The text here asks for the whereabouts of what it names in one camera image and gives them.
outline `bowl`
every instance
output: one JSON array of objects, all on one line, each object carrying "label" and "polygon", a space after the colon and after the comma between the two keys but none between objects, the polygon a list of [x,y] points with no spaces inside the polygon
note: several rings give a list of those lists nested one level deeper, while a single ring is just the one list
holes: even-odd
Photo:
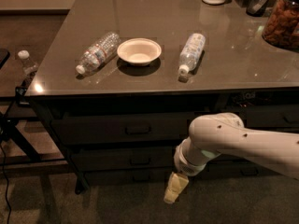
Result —
[{"label": "bowl", "polygon": [[119,57],[135,66],[148,65],[161,55],[161,51],[158,43],[146,38],[130,39],[118,47]]}]

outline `black cord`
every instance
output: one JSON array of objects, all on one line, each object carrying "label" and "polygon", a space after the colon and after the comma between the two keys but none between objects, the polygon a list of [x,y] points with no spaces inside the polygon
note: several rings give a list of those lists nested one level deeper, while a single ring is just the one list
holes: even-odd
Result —
[{"label": "black cord", "polygon": [[1,148],[1,150],[3,152],[3,155],[4,155],[3,163],[2,163],[2,172],[3,172],[4,178],[7,180],[6,201],[7,201],[7,206],[8,206],[8,210],[9,210],[8,217],[7,217],[7,224],[8,224],[9,223],[9,219],[10,219],[10,214],[11,214],[11,206],[9,204],[8,197],[7,197],[8,186],[9,186],[9,180],[8,180],[8,177],[7,177],[7,174],[6,174],[6,171],[5,171],[5,164],[6,164],[6,160],[7,160],[7,155],[6,155],[6,152],[2,148],[2,141],[1,141],[1,139],[0,139],[0,148]]}]

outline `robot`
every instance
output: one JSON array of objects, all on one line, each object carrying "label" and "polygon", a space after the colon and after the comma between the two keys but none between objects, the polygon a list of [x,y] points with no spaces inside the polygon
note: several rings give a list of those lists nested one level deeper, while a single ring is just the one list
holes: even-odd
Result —
[{"label": "robot", "polygon": [[204,115],[194,119],[189,137],[176,147],[172,173],[164,201],[174,203],[206,164],[220,156],[234,155],[282,175],[299,179],[299,134],[251,130],[233,113]]}]

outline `humanoid robot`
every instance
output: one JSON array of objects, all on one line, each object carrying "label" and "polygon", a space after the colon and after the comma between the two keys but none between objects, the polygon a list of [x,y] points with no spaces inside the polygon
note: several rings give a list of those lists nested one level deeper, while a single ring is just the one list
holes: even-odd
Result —
[{"label": "humanoid robot", "polygon": [[178,172],[170,175],[164,201],[174,203],[188,185],[188,176],[199,174],[220,154],[241,157],[299,179],[299,134],[247,129],[233,113],[204,115],[192,121],[189,137],[176,148]]}]

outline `floor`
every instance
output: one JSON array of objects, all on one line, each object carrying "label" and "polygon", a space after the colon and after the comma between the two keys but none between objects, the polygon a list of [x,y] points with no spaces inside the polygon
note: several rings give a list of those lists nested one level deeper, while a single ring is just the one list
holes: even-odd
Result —
[{"label": "floor", "polygon": [[[1,97],[13,96],[21,81],[19,49],[27,48],[39,63],[58,32],[64,15],[0,16],[0,45],[11,57],[0,70]],[[0,105],[4,113],[8,101]],[[172,204],[163,201],[167,180],[91,187],[76,195],[76,177],[39,122],[21,121],[18,129],[42,154],[54,159],[27,163],[22,151],[9,140],[2,142],[7,153],[5,171],[11,206],[9,223],[97,223],[97,224],[294,224],[299,223],[299,182],[271,174],[222,175],[191,180]],[[25,160],[13,163],[14,157]],[[7,223],[7,181],[0,173],[0,223]]]}]

